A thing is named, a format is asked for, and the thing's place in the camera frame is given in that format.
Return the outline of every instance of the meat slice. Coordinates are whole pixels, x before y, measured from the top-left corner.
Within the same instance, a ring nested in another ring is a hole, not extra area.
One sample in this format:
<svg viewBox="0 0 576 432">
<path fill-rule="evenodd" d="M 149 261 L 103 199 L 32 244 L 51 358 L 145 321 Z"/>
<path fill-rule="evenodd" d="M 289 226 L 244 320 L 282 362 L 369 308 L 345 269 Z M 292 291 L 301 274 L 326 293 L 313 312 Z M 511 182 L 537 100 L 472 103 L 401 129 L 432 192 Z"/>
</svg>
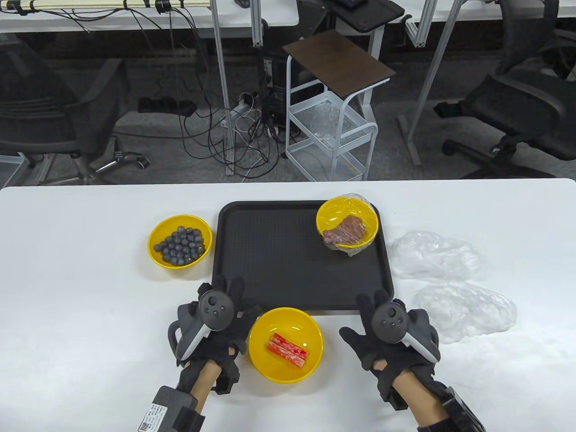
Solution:
<svg viewBox="0 0 576 432">
<path fill-rule="evenodd" d="M 272 342 L 280 345 L 282 348 L 290 351 L 291 353 L 296 354 L 302 360 L 306 360 L 308 358 L 308 351 L 306 351 L 304 348 L 300 348 L 299 346 L 294 345 L 292 342 L 289 342 L 285 338 L 281 337 L 278 333 L 274 333 L 274 336 L 272 336 Z"/>
<path fill-rule="evenodd" d="M 327 245 L 347 245 L 353 246 L 360 244 L 366 234 L 366 225 L 358 216 L 348 215 L 344 220 L 331 230 L 322 233 L 324 243 Z"/>
<path fill-rule="evenodd" d="M 277 343 L 268 342 L 268 344 L 266 345 L 266 349 L 268 351 L 270 351 L 271 353 L 274 353 L 277 356 L 282 357 L 284 360 L 288 360 L 293 365 L 296 365 L 298 367 L 304 366 L 304 359 L 303 358 L 300 358 L 296 354 L 291 353 L 290 351 L 281 347 Z"/>
</svg>

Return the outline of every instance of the vr controller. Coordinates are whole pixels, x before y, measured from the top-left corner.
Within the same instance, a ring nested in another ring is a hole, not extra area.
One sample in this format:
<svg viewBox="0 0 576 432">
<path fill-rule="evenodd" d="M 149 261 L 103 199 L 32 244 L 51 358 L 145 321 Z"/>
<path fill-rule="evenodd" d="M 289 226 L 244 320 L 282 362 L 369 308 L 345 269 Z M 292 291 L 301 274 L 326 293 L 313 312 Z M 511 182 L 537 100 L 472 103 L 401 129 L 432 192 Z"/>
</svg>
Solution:
<svg viewBox="0 0 576 432">
<path fill-rule="evenodd" d="M 372 317 L 372 330 L 386 343 L 402 342 L 411 346 L 432 363 L 440 361 L 438 332 L 424 309 L 406 312 L 403 305 L 389 302 L 380 305 Z"/>
<path fill-rule="evenodd" d="M 232 322 L 236 313 L 232 299 L 224 292 L 210 290 L 198 299 L 198 306 L 192 304 L 178 306 L 178 320 L 168 327 L 168 342 L 178 363 L 186 361 L 210 332 L 224 330 Z M 176 330 L 182 333 L 176 339 Z"/>
</svg>

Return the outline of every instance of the hand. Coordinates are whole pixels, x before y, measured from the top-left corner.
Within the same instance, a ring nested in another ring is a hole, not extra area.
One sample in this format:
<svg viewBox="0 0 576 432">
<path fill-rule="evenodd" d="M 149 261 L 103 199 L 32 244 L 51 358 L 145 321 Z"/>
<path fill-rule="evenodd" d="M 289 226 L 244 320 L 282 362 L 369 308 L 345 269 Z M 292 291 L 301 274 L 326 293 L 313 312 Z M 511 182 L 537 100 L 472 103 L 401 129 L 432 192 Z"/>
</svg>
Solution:
<svg viewBox="0 0 576 432">
<path fill-rule="evenodd" d="M 434 364 L 422 357 L 414 348 L 403 343 L 389 344 L 380 340 L 372 330 L 371 319 L 378 306 L 387 302 L 384 291 L 374 294 L 374 304 L 366 294 L 356 297 L 360 318 L 366 335 L 359 335 L 349 327 L 340 329 L 340 336 L 356 352 L 365 370 L 371 371 L 378 378 L 378 390 L 386 402 L 390 402 L 396 409 L 405 409 L 406 403 L 392 388 L 394 380 L 403 370 L 424 368 L 431 375 L 434 373 Z M 404 303 L 394 300 L 402 307 Z"/>
<path fill-rule="evenodd" d="M 236 316 L 224 330 L 211 332 L 207 338 L 202 339 L 192 355 L 186 360 L 185 368 L 180 375 L 179 389 L 189 392 L 198 377 L 199 371 L 212 360 L 222 368 L 222 373 L 216 381 L 217 393 L 229 393 L 232 385 L 238 382 L 240 372 L 234 363 L 238 353 L 246 352 L 246 338 L 260 315 L 262 309 L 259 305 L 245 308 L 242 304 L 244 294 L 244 280 L 233 279 L 227 289 L 226 279 L 222 276 L 214 277 L 214 284 L 203 283 L 198 288 L 198 297 L 210 290 L 220 290 L 228 294 L 234 304 L 236 315 L 244 312 L 241 317 Z M 190 304 L 192 314 L 196 313 L 198 302 Z"/>
</svg>

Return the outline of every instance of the black chair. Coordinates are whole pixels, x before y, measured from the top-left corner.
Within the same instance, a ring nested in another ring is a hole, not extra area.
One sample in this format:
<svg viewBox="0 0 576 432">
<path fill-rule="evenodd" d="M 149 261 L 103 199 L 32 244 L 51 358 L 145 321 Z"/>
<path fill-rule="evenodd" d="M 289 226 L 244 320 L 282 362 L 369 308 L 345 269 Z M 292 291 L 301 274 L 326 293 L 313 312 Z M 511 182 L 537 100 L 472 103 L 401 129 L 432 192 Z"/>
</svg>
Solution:
<svg viewBox="0 0 576 432">
<path fill-rule="evenodd" d="M 556 29 L 558 0 L 499 0 L 499 4 L 504 53 L 496 73 L 463 101 L 440 103 L 434 110 L 442 118 L 475 117 L 506 135 L 492 147 L 492 157 L 452 140 L 444 142 L 442 152 L 460 153 L 480 166 L 466 179 L 554 177 L 514 165 L 510 159 L 521 142 L 563 161 L 576 159 L 576 82 L 513 68 L 549 50 L 576 47 L 576 33 Z"/>
<path fill-rule="evenodd" d="M 83 96 L 76 94 L 23 41 L 0 35 L 0 151 L 24 154 L 68 154 L 78 174 L 40 184 L 104 184 L 112 168 L 150 162 L 125 152 L 115 138 L 113 160 L 99 168 L 116 122 L 127 112 L 130 84 L 122 60 L 107 60 Z M 51 157 L 45 158 L 50 163 Z M 50 167 L 44 166 L 45 177 Z"/>
</svg>

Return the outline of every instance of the tray rim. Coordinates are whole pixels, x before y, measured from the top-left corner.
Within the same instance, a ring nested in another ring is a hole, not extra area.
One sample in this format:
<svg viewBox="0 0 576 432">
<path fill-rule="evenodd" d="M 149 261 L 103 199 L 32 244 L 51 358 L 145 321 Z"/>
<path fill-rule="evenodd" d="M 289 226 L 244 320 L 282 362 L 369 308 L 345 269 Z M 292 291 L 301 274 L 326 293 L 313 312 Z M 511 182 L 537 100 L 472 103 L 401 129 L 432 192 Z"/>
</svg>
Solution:
<svg viewBox="0 0 576 432">
<path fill-rule="evenodd" d="M 225 218 L 223 218 L 222 216 L 225 215 L 226 212 L 230 211 L 231 208 L 233 207 L 237 207 L 238 205 L 275 205 L 275 206 L 279 206 L 279 205 L 283 205 L 283 204 L 307 204 L 307 205 L 318 205 L 318 207 L 320 207 L 322 204 L 324 204 L 326 201 L 332 199 L 334 197 L 328 198 L 326 200 L 322 200 L 322 199 L 313 199 L 313 200 L 241 200 L 241 201 L 232 201 L 229 202 L 228 204 L 226 204 L 225 206 L 223 206 L 223 208 L 220 210 L 220 212 L 218 213 L 218 223 L 217 223 L 217 227 L 216 227 L 216 241 L 214 242 L 214 262 L 213 262 L 213 266 L 212 266 L 212 282 L 214 282 L 214 276 L 218 274 L 218 268 L 222 267 L 222 257 L 219 254 L 219 250 L 222 250 L 222 242 L 223 242 L 223 236 L 221 236 L 219 233 L 221 233 L 223 231 L 223 221 Z M 387 283 L 390 287 L 390 292 L 389 292 L 389 301 L 392 301 L 392 299 L 394 298 L 394 284 L 392 281 L 392 271 L 390 269 L 390 262 L 388 261 L 388 251 L 386 249 L 386 242 L 384 239 L 384 232 L 382 230 L 382 219 L 380 218 L 380 212 L 378 211 L 378 208 L 370 203 L 370 205 L 372 205 L 372 207 L 374 208 L 375 212 L 376 212 L 376 216 L 378 217 L 379 220 L 379 226 L 378 226 L 378 233 L 376 234 L 375 237 L 375 241 L 378 241 L 379 246 L 377 245 L 377 248 L 380 248 L 380 255 L 382 256 L 382 262 L 380 263 L 380 273 L 382 274 L 382 284 Z M 323 312 L 323 311 L 343 311 L 343 310 L 350 310 L 350 311 L 357 311 L 358 308 L 356 307 L 356 305 L 354 305 L 353 308 L 349 308 L 349 307 L 342 307 L 341 305 L 327 305 L 326 307 L 314 307 L 314 308 L 308 308 L 306 310 L 312 311 L 312 312 Z"/>
</svg>

